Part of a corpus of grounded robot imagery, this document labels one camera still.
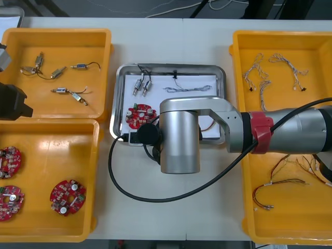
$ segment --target white table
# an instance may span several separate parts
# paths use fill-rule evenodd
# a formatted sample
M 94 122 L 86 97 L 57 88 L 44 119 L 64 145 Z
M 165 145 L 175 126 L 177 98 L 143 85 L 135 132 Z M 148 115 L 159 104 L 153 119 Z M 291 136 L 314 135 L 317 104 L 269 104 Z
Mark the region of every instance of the white table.
M 232 59 L 228 47 L 235 30 L 332 31 L 332 21 L 25 18 L 23 27 L 107 28 L 115 52 L 109 71 L 125 63 L 211 64 L 227 75 L 227 99 L 236 105 Z M 107 169 L 112 139 L 108 126 L 101 143 L 96 203 L 98 219 L 90 239 L 249 240 L 241 229 L 244 217 L 241 168 L 238 165 L 208 189 L 173 203 L 143 203 L 121 194 Z M 177 196 L 215 177 L 237 155 L 223 146 L 202 146 L 201 172 L 166 175 L 142 148 L 118 143 L 113 165 L 118 183 L 132 194 L 148 198 Z

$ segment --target white paper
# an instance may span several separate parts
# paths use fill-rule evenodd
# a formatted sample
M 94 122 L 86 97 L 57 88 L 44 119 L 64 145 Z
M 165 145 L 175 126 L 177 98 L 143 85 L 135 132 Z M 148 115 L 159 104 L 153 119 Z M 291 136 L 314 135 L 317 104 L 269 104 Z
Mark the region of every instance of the white paper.
M 205 85 L 212 86 L 208 91 L 190 91 L 190 92 L 174 92 L 168 93 L 164 90 L 165 87 L 178 88 L 174 82 L 173 76 L 152 76 L 152 83 L 150 90 L 146 96 L 143 97 L 143 90 L 139 91 L 136 96 L 133 96 L 134 85 L 138 79 L 141 79 L 140 75 L 126 75 L 124 81 L 124 96 L 123 96 L 123 113 L 122 113 L 122 129 L 121 134 L 128 133 L 131 129 L 126 123 L 126 112 L 128 108 L 132 108 L 134 103 L 146 104 L 156 110 L 157 114 L 160 114 L 159 105 L 165 99 L 179 98 L 179 97 L 191 97 L 191 96 L 208 96 L 217 95 L 216 89 L 216 76 L 215 75 L 199 75 L 199 76 L 178 76 L 176 82 L 185 89 L 203 87 Z M 202 130 L 209 127 L 213 119 L 209 116 L 200 116 L 199 125 Z M 210 130 L 202 133 L 204 138 L 219 138 L 219 125 L 215 124 Z
M 17 27 L 20 21 L 20 17 L 0 17 L 0 41 L 7 29 L 11 27 Z

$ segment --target orange plastic tray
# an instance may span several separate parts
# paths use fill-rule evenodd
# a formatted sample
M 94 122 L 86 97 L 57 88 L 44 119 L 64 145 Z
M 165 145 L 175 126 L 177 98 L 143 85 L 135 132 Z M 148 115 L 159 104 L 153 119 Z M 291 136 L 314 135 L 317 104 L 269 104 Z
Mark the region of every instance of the orange plastic tray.
M 107 71 L 111 51 L 111 33 L 107 29 L 8 29 L 2 40 L 12 63 L 0 74 L 0 82 L 21 88 L 26 104 L 34 109 L 33 118 L 92 118 L 104 120 Z M 25 76 L 21 66 L 34 66 L 36 57 L 44 53 L 41 71 L 50 77 L 58 68 L 67 66 L 59 78 L 44 80 L 37 75 Z M 77 63 L 98 62 L 86 71 L 70 68 Z M 50 92 L 57 87 L 83 91 L 88 106 L 70 95 Z
M 1 186 L 14 185 L 25 194 L 23 207 L 0 223 L 1 242 L 80 242 L 96 225 L 93 215 L 99 124 L 92 119 L 19 119 L 0 122 L 0 148 L 15 146 L 22 166 Z M 53 187 L 75 179 L 86 189 L 86 201 L 67 217 L 51 209 Z
M 242 74 L 259 53 L 264 54 L 261 68 L 269 74 L 272 84 L 264 91 L 268 110 L 299 107 L 308 102 L 332 96 L 332 33 L 236 31 L 233 45 L 233 69 L 236 79 L 238 109 L 241 112 L 261 110 L 257 71 L 250 79 L 257 90 L 250 92 Z M 298 70 L 309 70 L 299 76 L 303 87 L 293 90 L 294 74 L 283 62 L 270 63 L 269 57 L 281 53 Z M 242 160 L 245 205 L 244 231 L 260 244 L 321 244 L 332 245 L 332 188 L 288 163 L 275 180 L 300 178 L 310 185 L 280 184 L 263 188 L 258 199 L 274 205 L 266 211 L 252 199 L 253 190 L 268 183 L 271 168 L 283 154 L 248 155 Z M 293 155 L 295 160 L 301 155 Z

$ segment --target black object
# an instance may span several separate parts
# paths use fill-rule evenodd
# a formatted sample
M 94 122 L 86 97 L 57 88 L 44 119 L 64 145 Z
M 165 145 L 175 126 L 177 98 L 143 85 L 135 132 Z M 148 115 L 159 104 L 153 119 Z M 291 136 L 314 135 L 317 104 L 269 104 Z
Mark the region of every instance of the black object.
M 288 0 L 284 4 L 279 19 L 304 20 L 314 0 Z
M 137 132 L 130 132 L 129 143 L 130 144 L 140 144 L 141 143 L 138 138 Z
M 0 119 L 16 120 L 19 117 L 32 117 L 33 109 L 24 103 L 25 93 L 14 85 L 0 82 Z
M 202 8 L 209 2 L 209 0 L 203 0 L 200 5 L 194 10 L 191 14 L 190 18 L 195 18 L 199 12 L 201 12 Z
M 283 123 L 287 122 L 288 120 L 290 120 L 292 117 L 298 115 L 299 113 L 303 112 L 304 110 L 314 106 L 314 105 L 318 105 L 321 103 L 325 103 L 325 102 L 330 102 L 332 101 L 332 98 L 325 98 L 325 99 L 321 99 L 321 100 L 316 100 L 313 101 L 311 103 L 308 103 L 306 105 L 303 105 L 299 108 L 294 109 L 293 111 L 291 111 L 290 113 L 288 113 L 286 116 L 284 116 L 283 118 L 281 118 L 277 123 L 275 123 L 273 125 L 273 127 L 271 127 L 271 132 L 275 131 L 277 128 L 279 128 Z M 210 187 L 212 184 L 214 184 L 215 182 L 217 182 L 218 180 L 220 180 L 224 175 L 226 175 L 232 168 L 235 167 L 235 165 L 237 165 L 250 151 L 252 151 L 257 145 L 258 142 L 257 140 L 255 140 L 247 149 L 245 149 L 243 151 L 243 153 L 241 153 L 229 166 L 227 166 L 221 173 L 219 173 L 215 178 L 213 178 L 212 180 L 210 180 L 209 182 L 205 183 L 204 185 L 200 186 L 199 188 L 196 188 L 188 193 L 184 193 L 183 195 L 179 195 L 176 197 L 170 197 L 170 198 L 164 198 L 164 199 L 150 199 L 150 198 L 143 198 L 143 197 L 139 197 L 139 196 L 135 196 L 132 195 L 131 193 L 125 191 L 123 188 L 120 187 L 120 185 L 117 183 L 117 181 L 115 180 L 114 177 L 114 173 L 113 173 L 113 169 L 112 169 L 112 154 L 113 154 L 113 150 L 115 147 L 116 142 L 122 138 L 122 136 L 117 137 L 109 150 L 109 154 L 108 154 L 108 171 L 109 171 L 109 176 L 113 182 L 113 184 L 115 185 L 115 187 L 121 192 L 123 193 L 125 196 L 132 198 L 134 200 L 137 201 L 143 201 L 143 202 L 151 202 L 151 203 L 165 203 L 165 202 L 171 202 L 171 201 L 178 201 L 181 200 L 183 198 L 192 196 L 196 193 L 199 193 L 200 191 Z
M 241 19 L 266 19 L 275 0 L 249 0 Z
M 152 123 L 145 123 L 137 130 L 137 138 L 144 145 L 155 145 L 159 137 L 159 127 Z

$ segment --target circular circuit board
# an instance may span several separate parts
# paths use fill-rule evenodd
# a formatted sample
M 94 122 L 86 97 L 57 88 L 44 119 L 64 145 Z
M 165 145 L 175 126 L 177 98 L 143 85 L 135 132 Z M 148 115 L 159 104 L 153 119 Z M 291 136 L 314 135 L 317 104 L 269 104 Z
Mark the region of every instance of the circular circuit board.
M 156 110 L 144 104 L 134 104 L 133 108 L 128 108 L 126 122 L 133 130 L 137 130 L 141 125 L 150 123 L 157 116 Z
M 0 179 L 11 178 L 21 167 L 21 152 L 14 146 L 0 149 Z
M 50 196 L 51 208 L 63 216 L 67 216 L 69 213 L 75 214 L 85 202 L 85 193 L 85 187 L 79 182 L 64 180 L 52 190 Z
M 15 186 L 0 187 L 0 222 L 9 220 L 22 207 L 24 194 Z

